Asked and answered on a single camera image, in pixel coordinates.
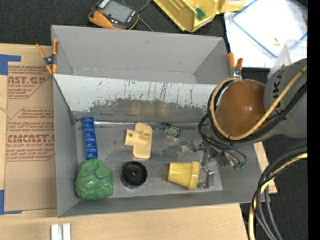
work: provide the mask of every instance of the blue toy bricks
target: blue toy bricks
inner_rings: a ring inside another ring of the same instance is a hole
[[[93,117],[83,117],[84,139],[86,147],[86,159],[98,158],[97,137],[95,130],[95,119]]]

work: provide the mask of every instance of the black floor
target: black floor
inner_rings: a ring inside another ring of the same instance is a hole
[[[88,14],[97,0],[0,0],[0,43],[51,45],[51,25],[86,26]],[[127,4],[141,8],[147,0],[125,0]],[[308,0],[296,0],[308,8]],[[141,12],[141,18],[155,31],[182,33],[154,2]],[[135,30],[150,31],[141,21]],[[229,49],[223,15],[212,23],[187,35],[222,37]],[[265,83],[268,70],[244,69],[244,78]],[[283,135],[263,142],[268,159],[272,162],[296,139]],[[309,237],[308,162],[301,161],[276,179],[278,194],[272,197],[272,211],[284,240],[306,240]],[[244,219],[249,205],[242,205]],[[258,225],[257,240],[268,237]]]

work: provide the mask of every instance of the gray bin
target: gray bin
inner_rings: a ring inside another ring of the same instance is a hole
[[[58,217],[251,202],[261,175],[252,144],[238,147],[248,156],[244,170],[215,167],[212,188],[189,191],[166,180],[171,161],[201,160],[202,153],[177,153],[182,141],[202,141],[197,126],[208,99],[230,77],[222,38],[52,26],[54,39],[60,43],[53,85]],[[96,120],[99,158],[114,172],[114,194],[100,201],[80,200],[74,190],[86,160],[81,120],[87,116]],[[138,122],[152,126],[154,138],[151,159],[143,161],[150,180],[134,192],[119,173],[134,160],[124,131]],[[180,126],[181,142],[163,142],[159,123]]]

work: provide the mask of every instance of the beige plastic piece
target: beige plastic piece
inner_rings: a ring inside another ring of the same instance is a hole
[[[138,159],[149,159],[152,147],[152,128],[142,122],[134,130],[127,129],[124,145],[133,147],[132,155]]]
[[[196,190],[200,173],[198,161],[186,163],[171,163],[168,181],[179,184],[189,190]]]

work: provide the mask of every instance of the electronic device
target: electronic device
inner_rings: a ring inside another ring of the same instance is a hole
[[[89,21],[104,29],[131,30],[139,20],[139,10],[115,0],[99,0]]]

